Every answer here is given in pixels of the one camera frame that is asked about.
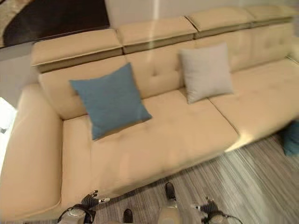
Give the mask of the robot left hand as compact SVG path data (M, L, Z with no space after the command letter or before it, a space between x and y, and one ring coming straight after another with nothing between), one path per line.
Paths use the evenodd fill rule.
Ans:
M87 194L82 200L81 204L84 205L87 209L92 209L95 206L98 206L100 204L104 204L110 202L109 197L100 197L99 191L94 190L91 193Z

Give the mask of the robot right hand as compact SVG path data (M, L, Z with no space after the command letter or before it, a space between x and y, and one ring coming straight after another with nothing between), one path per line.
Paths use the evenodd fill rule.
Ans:
M200 212L204 212L208 216L220 212L218 205L215 203L213 199L211 199L208 196L206 196L206 202L204 204L191 204L191 208Z

